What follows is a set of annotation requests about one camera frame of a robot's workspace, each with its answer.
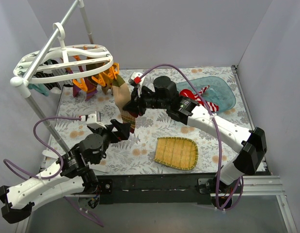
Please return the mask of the brown olive sock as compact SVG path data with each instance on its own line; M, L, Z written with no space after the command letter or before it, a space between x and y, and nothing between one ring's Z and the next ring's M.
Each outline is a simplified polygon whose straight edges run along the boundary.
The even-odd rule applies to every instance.
M123 78L118 74L116 74L116 78L113 79L112 89L115 105L120 111L122 122L130 123L130 132L134 133L136 118L132 116L130 112L123 110L123 107L131 101L131 93L125 80L123 80Z

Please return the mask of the red white patterned sock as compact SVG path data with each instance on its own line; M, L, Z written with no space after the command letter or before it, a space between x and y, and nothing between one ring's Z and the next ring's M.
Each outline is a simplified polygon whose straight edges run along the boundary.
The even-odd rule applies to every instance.
M180 96L183 97L188 97L192 100L200 100L199 96L196 93L193 93L191 90L189 89L183 89L180 91L179 93Z

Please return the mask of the mustard yellow sock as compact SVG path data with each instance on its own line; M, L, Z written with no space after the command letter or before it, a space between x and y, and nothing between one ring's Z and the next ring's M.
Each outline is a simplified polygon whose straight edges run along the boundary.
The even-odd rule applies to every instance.
M97 82L97 86L99 85L101 87L101 90L106 95L107 91L110 89L111 93L113 94L112 89L112 82L113 79L116 78L116 74L119 74L119 64L114 63L109 69L100 72L98 74L92 75L93 80Z

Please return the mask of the white round clip hanger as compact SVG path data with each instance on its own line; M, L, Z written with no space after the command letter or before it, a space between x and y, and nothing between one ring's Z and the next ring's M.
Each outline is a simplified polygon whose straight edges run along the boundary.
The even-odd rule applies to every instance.
M109 69L113 65L113 56L104 46L87 45L88 49L84 49L83 45L67 46L64 42L65 31L62 24L59 22L54 23L53 29L55 39L58 39L60 46L53 48L51 47L53 42L48 41L49 47L44 46L39 51L23 56L13 71L14 77L10 80L12 86L44 82L42 79L32 78L37 71L103 63L101 67L89 71L52 78L54 81L68 81L95 75Z

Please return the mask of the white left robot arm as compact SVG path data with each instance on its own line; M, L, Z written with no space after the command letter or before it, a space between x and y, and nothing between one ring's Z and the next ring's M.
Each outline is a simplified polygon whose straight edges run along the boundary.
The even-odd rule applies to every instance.
M97 129L74 145L37 175L15 186L1 186L2 217L10 224L28 218L39 207L70 194L99 194L103 185L90 165L99 164L106 158L110 144L128 140L130 123L111 123Z

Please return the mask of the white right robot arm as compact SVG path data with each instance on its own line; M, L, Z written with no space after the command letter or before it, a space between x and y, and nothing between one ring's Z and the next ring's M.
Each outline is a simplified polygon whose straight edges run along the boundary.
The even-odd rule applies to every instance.
M146 109L164 109L167 115L185 125L200 129L212 136L221 136L221 141L237 155L221 167L214 188L227 192L234 181L243 175L254 175L267 152L264 130L250 130L237 126L219 116L210 115L199 102L179 95L176 84L167 76L154 79L154 90L144 86L139 77L130 78L134 87L131 100L123 109L136 116L144 115Z

